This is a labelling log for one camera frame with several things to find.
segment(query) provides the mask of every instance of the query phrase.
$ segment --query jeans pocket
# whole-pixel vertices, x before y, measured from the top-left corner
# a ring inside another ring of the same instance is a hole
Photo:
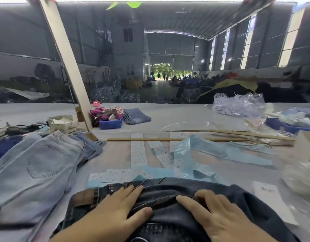
[[[69,158],[52,146],[44,145],[28,161],[27,171],[32,178],[50,177],[62,171]]]

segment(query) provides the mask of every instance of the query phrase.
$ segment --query dark jeans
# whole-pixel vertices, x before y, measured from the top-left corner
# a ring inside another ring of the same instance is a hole
[[[225,195],[237,204],[246,216],[279,242],[297,242],[299,239],[290,232],[281,218],[265,203],[237,185],[201,182],[181,178],[161,178],[134,181],[123,184],[109,184],[101,188],[87,189],[72,196],[65,219],[59,228],[65,229],[94,209],[107,194],[113,194],[120,187],[144,185],[144,190],[129,213],[144,207],[153,209],[152,218],[127,240],[131,242],[207,242],[210,241],[204,229],[196,222],[192,214],[177,203],[177,195],[186,195],[193,199],[199,189],[209,189],[215,194]]]

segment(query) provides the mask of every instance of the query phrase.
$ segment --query person's right hand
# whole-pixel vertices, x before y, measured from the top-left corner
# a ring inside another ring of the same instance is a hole
[[[179,195],[176,200],[192,213],[212,242],[277,242],[226,196],[202,189],[195,197],[203,199],[210,211],[186,196]]]

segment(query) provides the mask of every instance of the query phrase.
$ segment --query blue bin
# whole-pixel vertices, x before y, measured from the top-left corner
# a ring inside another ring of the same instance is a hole
[[[99,121],[99,128],[101,130],[117,129],[117,128],[121,128],[121,125],[122,125],[122,117],[120,120]]]
[[[266,118],[265,125],[269,126],[274,130],[281,130],[285,132],[289,132],[292,134],[296,134],[298,131],[310,131],[310,127],[299,127],[299,126],[291,126],[282,121],[278,118]]]

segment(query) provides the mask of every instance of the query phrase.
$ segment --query person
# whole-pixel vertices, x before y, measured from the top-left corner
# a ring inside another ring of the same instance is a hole
[[[144,207],[127,219],[142,190],[143,186],[130,185],[107,195],[95,209],[57,233],[50,242],[125,242],[153,214],[151,207]],[[207,207],[186,196],[178,195],[176,201],[192,213],[212,242],[277,242],[224,195],[202,189],[194,196]]]

